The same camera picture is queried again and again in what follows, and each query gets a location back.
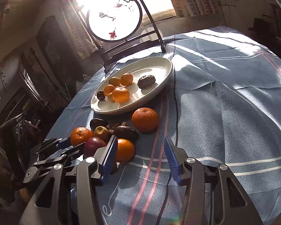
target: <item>hanging vine decoration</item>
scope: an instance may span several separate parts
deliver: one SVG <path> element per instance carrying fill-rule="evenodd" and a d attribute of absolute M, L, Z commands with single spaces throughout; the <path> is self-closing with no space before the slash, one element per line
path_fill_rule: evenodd
<path fill-rule="evenodd" d="M 6 83 L 4 83 L 5 81 L 5 75 L 3 75 L 3 72 L 1 72 L 1 69 L 0 69 L 0 77 L 1 77 L 1 82 L 2 82 L 2 86 L 3 86 L 3 90 L 7 90 L 6 88 Z"/>

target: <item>white oval plate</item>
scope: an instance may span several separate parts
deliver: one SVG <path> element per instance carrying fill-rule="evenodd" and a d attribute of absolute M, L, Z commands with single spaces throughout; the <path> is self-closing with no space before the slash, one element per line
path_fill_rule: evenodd
<path fill-rule="evenodd" d="M 90 106 L 95 113 L 107 115 L 125 113 L 141 107 L 161 92 L 167 81 L 170 79 L 172 69 L 172 62 L 169 59 L 162 57 L 145 58 L 131 63 L 109 76 L 99 85 L 92 96 Z M 104 101 L 99 101 L 97 98 L 97 92 L 104 90 L 111 77 L 121 78 L 124 73 L 131 73 L 133 75 L 133 83 L 129 86 L 125 86 L 125 88 L 130 91 L 130 99 L 121 104 L 116 102 L 112 103 L 107 100 L 107 97 Z M 138 87 L 138 80 L 140 77 L 149 74 L 155 77 L 155 83 L 146 89 L 140 89 Z"/>

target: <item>red apple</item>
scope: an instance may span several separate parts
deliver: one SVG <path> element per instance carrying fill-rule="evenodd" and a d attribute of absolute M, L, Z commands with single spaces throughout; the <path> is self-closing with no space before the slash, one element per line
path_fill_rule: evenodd
<path fill-rule="evenodd" d="M 84 145 L 85 157 L 93 157 L 97 149 L 105 146 L 107 144 L 99 137 L 91 137 Z"/>

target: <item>tangerine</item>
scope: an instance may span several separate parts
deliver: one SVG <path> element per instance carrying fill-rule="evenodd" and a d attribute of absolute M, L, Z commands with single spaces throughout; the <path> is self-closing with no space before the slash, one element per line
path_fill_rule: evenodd
<path fill-rule="evenodd" d="M 85 141 L 88 141 L 93 136 L 92 131 L 85 127 L 78 127 L 72 131 L 70 141 L 72 146 L 77 146 Z"/>
<path fill-rule="evenodd" d="M 127 139 L 118 139 L 118 150 L 115 160 L 117 162 L 128 162 L 134 155 L 135 147 Z"/>
<path fill-rule="evenodd" d="M 121 85 L 128 86 L 133 82 L 133 76 L 131 73 L 124 73 L 120 79 Z"/>
<path fill-rule="evenodd" d="M 120 79 L 118 77 L 111 77 L 108 81 L 108 84 L 113 86 L 120 86 Z"/>
<path fill-rule="evenodd" d="M 158 115 L 151 108 L 139 108 L 132 115 L 132 124 L 142 132 L 150 132 L 158 125 Z"/>
<path fill-rule="evenodd" d="M 123 87 L 115 88 L 112 92 L 112 99 L 117 103 L 123 103 L 128 101 L 130 98 L 130 92 L 128 89 Z"/>
<path fill-rule="evenodd" d="M 104 95 L 105 96 L 108 96 L 108 94 L 109 93 L 111 93 L 113 90 L 114 90 L 114 86 L 113 85 L 107 85 L 107 86 L 105 86 L 105 88 L 104 88 Z"/>

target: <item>circular glass panel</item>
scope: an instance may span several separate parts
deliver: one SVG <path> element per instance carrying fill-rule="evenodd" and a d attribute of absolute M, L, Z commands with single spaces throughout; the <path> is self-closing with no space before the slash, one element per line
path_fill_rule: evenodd
<path fill-rule="evenodd" d="M 126 39 L 138 29 L 142 19 L 137 0 L 108 0 L 89 10 L 89 26 L 93 35 L 105 42 Z"/>

